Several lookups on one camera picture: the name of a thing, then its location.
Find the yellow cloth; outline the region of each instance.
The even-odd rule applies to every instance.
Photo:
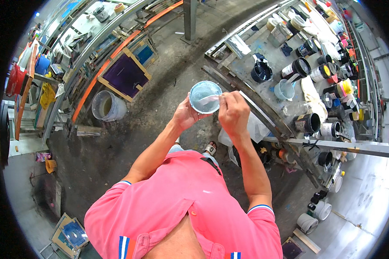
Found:
[[[44,110],[46,110],[49,105],[53,102],[56,101],[55,96],[56,93],[52,89],[52,86],[49,83],[43,83],[42,85],[42,96],[40,98],[40,104]]]

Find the plastic bowl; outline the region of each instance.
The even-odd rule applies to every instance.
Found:
[[[219,109],[219,101],[211,101],[201,105],[199,101],[211,95],[221,95],[220,87],[211,81],[200,81],[192,87],[189,94],[190,105],[202,114],[211,114]]]
[[[291,99],[295,95],[294,87],[291,83],[287,84],[286,79],[281,79],[280,82],[274,87],[275,96],[281,101]]]

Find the plastic bottle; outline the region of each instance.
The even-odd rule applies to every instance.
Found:
[[[286,116],[290,115],[301,115],[306,114],[308,110],[312,108],[312,104],[306,101],[298,101],[284,106],[284,114]]]

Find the right hand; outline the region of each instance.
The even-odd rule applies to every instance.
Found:
[[[223,93],[219,103],[219,121],[232,141],[245,134],[249,136],[246,125],[250,108],[239,91]]]

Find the concrete floor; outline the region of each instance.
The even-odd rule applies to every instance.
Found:
[[[72,136],[66,139],[62,131],[52,134],[48,146],[57,160],[57,174],[64,184],[66,200],[63,207],[68,215],[83,223],[88,208],[127,174],[135,159],[164,129],[191,87],[198,81],[211,80],[201,70],[206,64],[204,52],[223,38],[225,31],[230,32],[274,2],[227,0],[217,1],[216,5],[215,1],[199,5],[197,39],[192,45],[187,45],[180,40],[181,35],[175,34],[184,31],[182,17],[153,36],[159,53],[158,59],[148,68],[153,79],[132,103],[127,104],[129,112],[124,119],[109,123],[89,119],[94,126],[107,130],[101,137]],[[170,13],[161,20],[166,21],[172,15]],[[186,130],[181,136],[181,146],[202,152],[209,141],[217,142],[219,131],[215,113]],[[230,161],[227,147],[220,143],[217,143],[215,157],[231,195],[247,210],[249,201],[244,192],[241,169]],[[273,191],[276,223],[283,242],[292,234],[297,218],[306,212],[309,199],[317,190],[303,172],[289,174],[277,164],[266,168]]]

